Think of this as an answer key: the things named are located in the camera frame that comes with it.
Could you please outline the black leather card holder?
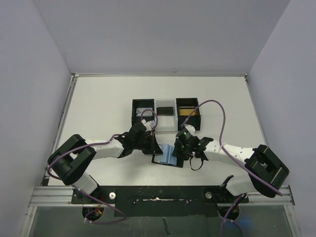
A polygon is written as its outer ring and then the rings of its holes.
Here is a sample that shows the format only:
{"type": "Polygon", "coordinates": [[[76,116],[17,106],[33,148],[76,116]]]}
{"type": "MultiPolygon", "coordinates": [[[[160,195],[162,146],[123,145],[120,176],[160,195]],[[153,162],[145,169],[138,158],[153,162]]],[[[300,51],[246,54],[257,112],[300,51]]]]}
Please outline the black leather card holder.
{"type": "Polygon", "coordinates": [[[173,156],[174,146],[169,144],[162,144],[160,146],[160,149],[162,150],[162,154],[158,155],[160,157],[160,160],[156,161],[156,155],[153,154],[151,163],[183,168],[184,161],[173,156]]]}

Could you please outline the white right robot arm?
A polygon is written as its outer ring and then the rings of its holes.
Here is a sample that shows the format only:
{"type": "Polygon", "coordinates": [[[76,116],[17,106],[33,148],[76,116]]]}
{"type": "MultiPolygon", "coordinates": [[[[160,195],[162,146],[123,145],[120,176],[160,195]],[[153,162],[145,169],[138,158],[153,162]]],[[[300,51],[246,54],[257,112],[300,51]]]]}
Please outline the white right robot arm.
{"type": "Polygon", "coordinates": [[[243,148],[224,145],[213,138],[198,137],[185,132],[177,135],[173,155],[183,160],[199,158],[204,161],[218,161],[234,165],[246,172],[245,175],[233,175],[220,189],[220,197],[230,202],[243,193],[258,191],[274,198],[289,175],[287,166],[266,145],[257,148],[243,148]]]}

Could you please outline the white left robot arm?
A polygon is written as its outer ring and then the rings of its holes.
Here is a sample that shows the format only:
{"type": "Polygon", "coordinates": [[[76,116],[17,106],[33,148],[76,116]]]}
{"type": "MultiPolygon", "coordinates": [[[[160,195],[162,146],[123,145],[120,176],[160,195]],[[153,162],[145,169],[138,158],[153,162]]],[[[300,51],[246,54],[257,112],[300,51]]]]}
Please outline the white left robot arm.
{"type": "Polygon", "coordinates": [[[48,159],[47,173],[61,180],[66,186],[73,186],[83,192],[90,203],[99,200],[101,191],[98,183],[86,173],[91,161],[100,158],[123,158],[134,150],[153,154],[157,143],[151,135],[156,123],[144,119],[133,125],[128,132],[114,134],[108,141],[88,143],[80,135],[72,135],[48,159]]]}

